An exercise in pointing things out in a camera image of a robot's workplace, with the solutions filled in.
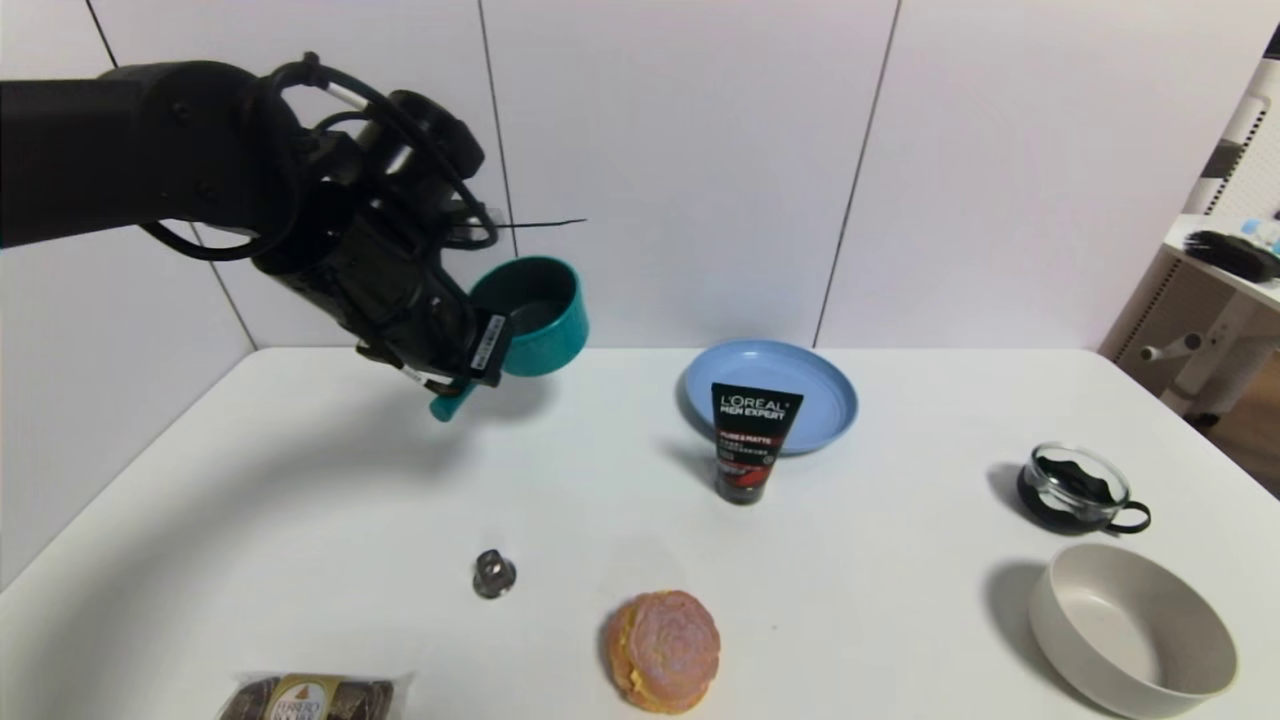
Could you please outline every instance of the gold label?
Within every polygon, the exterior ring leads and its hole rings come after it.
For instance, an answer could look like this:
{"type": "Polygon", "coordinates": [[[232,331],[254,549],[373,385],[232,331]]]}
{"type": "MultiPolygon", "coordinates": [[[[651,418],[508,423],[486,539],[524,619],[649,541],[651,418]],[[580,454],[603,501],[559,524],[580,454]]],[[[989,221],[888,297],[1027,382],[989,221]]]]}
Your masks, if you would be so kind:
{"type": "Polygon", "coordinates": [[[266,720],[325,720],[342,675],[285,675],[266,703],[266,720]]]}

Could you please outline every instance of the teal cup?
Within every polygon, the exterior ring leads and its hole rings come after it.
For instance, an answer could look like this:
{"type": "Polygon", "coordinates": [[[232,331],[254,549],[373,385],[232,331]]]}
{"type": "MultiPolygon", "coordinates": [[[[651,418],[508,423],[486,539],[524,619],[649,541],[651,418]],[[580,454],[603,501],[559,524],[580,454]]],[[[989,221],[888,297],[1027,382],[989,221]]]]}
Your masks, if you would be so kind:
{"type": "MultiPolygon", "coordinates": [[[[503,263],[471,288],[477,307],[502,313],[513,337],[502,370],[531,378],[568,365],[586,347],[590,327],[577,273],[554,258],[517,258],[503,263]]],[[[448,423],[476,386],[431,401],[431,415],[448,423]]]]}

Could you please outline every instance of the glass cup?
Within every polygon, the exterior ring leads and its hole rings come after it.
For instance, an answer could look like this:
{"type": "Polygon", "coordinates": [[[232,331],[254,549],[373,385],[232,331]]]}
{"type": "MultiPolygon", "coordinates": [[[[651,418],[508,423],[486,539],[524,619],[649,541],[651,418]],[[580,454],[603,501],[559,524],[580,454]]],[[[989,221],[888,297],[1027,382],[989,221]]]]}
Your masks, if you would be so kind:
{"type": "Polygon", "coordinates": [[[1018,496],[1041,523],[1059,533],[1132,534],[1151,527],[1151,509],[1132,498],[1120,469],[1074,445],[1037,445],[1018,475],[1018,496]],[[1126,509],[1139,510],[1146,518],[1137,525],[1114,523],[1126,509]]]}

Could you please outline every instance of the hair brush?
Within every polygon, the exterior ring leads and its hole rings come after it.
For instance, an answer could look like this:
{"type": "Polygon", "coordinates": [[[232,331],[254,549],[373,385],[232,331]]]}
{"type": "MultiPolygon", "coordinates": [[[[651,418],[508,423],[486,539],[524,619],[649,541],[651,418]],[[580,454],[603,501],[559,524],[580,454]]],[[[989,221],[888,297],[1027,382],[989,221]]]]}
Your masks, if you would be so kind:
{"type": "Polygon", "coordinates": [[[1243,237],[1197,231],[1187,236],[1184,247],[1187,255],[1249,282],[1280,277],[1280,258],[1243,237]]]}

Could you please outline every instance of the wooden floor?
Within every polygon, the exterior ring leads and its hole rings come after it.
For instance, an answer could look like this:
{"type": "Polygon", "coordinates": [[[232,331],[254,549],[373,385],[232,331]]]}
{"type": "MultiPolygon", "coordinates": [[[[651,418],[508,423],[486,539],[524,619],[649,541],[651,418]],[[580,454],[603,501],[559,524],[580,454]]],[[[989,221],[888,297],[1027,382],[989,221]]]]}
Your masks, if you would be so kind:
{"type": "Polygon", "coordinates": [[[1204,434],[1280,498],[1280,354],[1253,378],[1235,407],[1204,434]]]}

